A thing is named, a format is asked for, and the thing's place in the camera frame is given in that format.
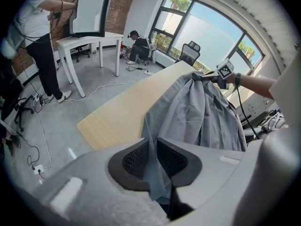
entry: desk leg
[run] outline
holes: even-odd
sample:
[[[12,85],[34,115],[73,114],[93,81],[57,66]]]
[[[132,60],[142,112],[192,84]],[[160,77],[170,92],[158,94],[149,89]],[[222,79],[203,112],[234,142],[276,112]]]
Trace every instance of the desk leg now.
[[[77,89],[79,90],[79,93],[81,95],[81,97],[85,97],[85,93],[79,83],[79,80],[77,78],[77,75],[75,73],[75,69],[74,69],[74,65],[73,65],[73,62],[72,62],[72,59],[71,59],[71,55],[70,55],[70,50],[68,49],[65,49],[65,56],[66,56],[66,60],[67,60],[67,63],[68,63],[68,67],[70,69],[70,73],[71,73],[71,76],[75,82],[75,85],[77,87]]]
[[[116,63],[115,63],[115,76],[119,76],[119,58],[120,58],[121,39],[116,42]]]
[[[103,45],[101,42],[99,42],[99,64],[103,68]]]
[[[65,63],[65,59],[64,59],[65,53],[64,53],[64,51],[63,51],[60,47],[58,47],[58,54],[59,54],[59,56],[60,56],[61,63],[62,63],[62,65],[63,65],[63,68],[64,68],[65,74],[66,74],[66,76],[67,76],[67,79],[69,80],[69,83],[72,84],[73,81],[72,81],[72,79],[71,79],[71,76],[70,76],[70,74],[69,74],[68,67],[67,67],[67,65],[66,65],[66,63]]]

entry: gray cloth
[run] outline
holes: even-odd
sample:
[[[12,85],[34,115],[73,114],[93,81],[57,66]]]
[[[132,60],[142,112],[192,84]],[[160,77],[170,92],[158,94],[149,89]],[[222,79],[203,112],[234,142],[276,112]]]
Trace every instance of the gray cloth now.
[[[170,180],[156,156],[156,139],[164,137],[210,148],[245,151],[246,140],[235,108],[202,73],[180,77],[152,106],[144,119],[142,137],[150,140],[144,181],[150,197],[168,203]]]

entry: white t-shirt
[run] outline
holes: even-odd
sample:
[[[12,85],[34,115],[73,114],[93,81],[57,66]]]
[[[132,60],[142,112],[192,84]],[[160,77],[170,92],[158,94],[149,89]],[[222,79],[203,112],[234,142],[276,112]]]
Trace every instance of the white t-shirt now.
[[[38,6],[45,0],[26,0],[17,14],[18,23],[24,28],[23,34],[32,41],[50,33],[50,23],[48,21],[49,12]],[[32,44],[32,41],[25,39],[25,46]]]

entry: wristwatch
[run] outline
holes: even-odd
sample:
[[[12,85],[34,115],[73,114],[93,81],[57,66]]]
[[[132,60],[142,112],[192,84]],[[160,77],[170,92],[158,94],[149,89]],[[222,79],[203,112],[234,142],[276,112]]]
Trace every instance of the wristwatch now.
[[[237,73],[235,78],[235,85],[238,86],[240,84],[241,73]]]

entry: sky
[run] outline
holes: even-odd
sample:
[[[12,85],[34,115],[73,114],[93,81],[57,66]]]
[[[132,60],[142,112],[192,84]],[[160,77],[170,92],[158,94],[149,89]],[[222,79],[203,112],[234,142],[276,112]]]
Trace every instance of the sky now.
[[[164,7],[170,8],[171,2],[167,0]],[[220,13],[200,3],[196,2],[193,5],[190,14],[197,18],[202,19],[203,21],[207,22],[211,26],[218,28],[224,34],[229,36],[231,40],[233,40],[234,42],[236,42],[242,34],[242,31],[235,24],[233,24],[229,19],[227,19]],[[255,54],[252,57],[252,61],[255,64],[255,62],[261,56],[260,52],[247,36],[244,37],[243,41],[246,42],[246,45],[249,45],[254,48]]]

